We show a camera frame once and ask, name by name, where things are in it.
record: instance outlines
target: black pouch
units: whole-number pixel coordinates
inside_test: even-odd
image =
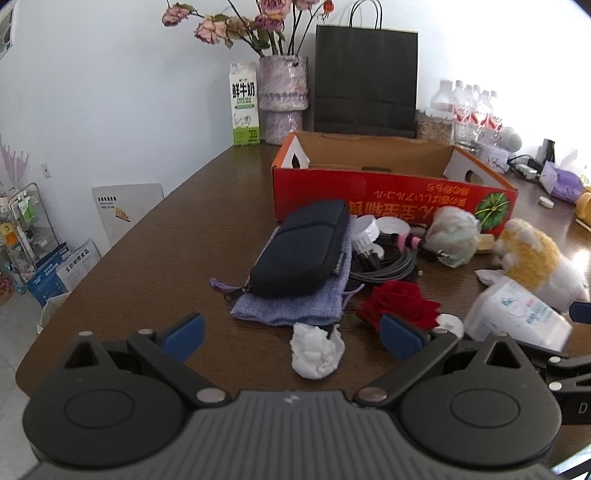
[[[309,295],[340,268],[349,207],[342,200],[311,203],[288,215],[252,267],[248,287],[258,297]]]

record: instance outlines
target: blue box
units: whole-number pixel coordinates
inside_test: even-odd
[[[66,293],[67,290],[56,273],[56,268],[70,256],[70,249],[64,242],[51,257],[43,262],[35,275],[27,282],[27,288],[41,304],[45,306],[47,300],[56,295]]]

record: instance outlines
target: white wall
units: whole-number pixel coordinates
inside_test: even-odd
[[[331,22],[350,8],[340,1]],[[419,32],[419,107],[441,78],[460,78],[499,92],[505,123],[526,145],[550,137],[589,149],[591,18],[574,3],[382,3],[384,27]],[[73,247],[92,237],[102,253],[109,248],[93,186],[159,182],[168,194],[232,142],[229,63],[256,55],[241,44],[202,44],[192,37],[196,20],[164,28],[165,6],[19,0],[15,46],[0,61],[0,135],[30,152],[25,179],[39,182]],[[226,4],[196,6],[214,13]],[[254,15],[254,0],[237,6]],[[363,15],[372,24],[370,6]],[[313,45],[310,36],[303,52],[313,57]],[[43,178],[42,163],[52,178]]]

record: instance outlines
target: plant stems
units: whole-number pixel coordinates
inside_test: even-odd
[[[294,38],[296,37],[296,3],[292,2],[291,6],[293,7],[293,9],[291,10],[291,12],[293,13],[293,23],[292,23],[292,29],[291,29],[291,38],[290,38],[290,42],[287,44],[287,54],[290,55],[290,48],[294,43]]]
[[[269,40],[271,42],[271,51],[273,52],[273,55],[277,55],[278,51],[277,51],[277,45],[275,43],[275,32],[273,32],[273,31],[269,32]]]
[[[294,23],[294,32],[291,36],[290,47],[291,47],[291,54],[292,55],[294,54],[294,50],[296,47],[296,30],[297,30],[298,25],[300,25],[300,18],[301,18],[301,10],[300,10],[300,13],[297,15],[297,20]]]
[[[308,29],[310,28],[310,25],[312,25],[312,20],[314,20],[314,17],[318,13],[318,11],[323,7],[323,5],[324,5],[324,3],[320,4],[320,6],[316,9],[314,14],[312,14],[312,11],[310,11],[310,21],[306,25],[306,29],[304,30],[304,34],[301,36],[300,45],[297,47],[297,51],[295,53],[296,55],[300,54],[301,45],[304,43],[304,38],[306,37],[306,34],[308,33]]]

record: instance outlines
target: black device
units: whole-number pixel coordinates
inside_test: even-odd
[[[343,200],[322,200],[292,212],[252,267],[247,288],[263,298],[314,293],[338,269],[348,225]]]
[[[353,403],[340,391],[231,399],[182,363],[203,333],[198,314],[114,342],[80,332],[25,409],[41,461],[25,478],[543,480],[561,418],[591,423],[591,358],[504,333],[434,329]]]

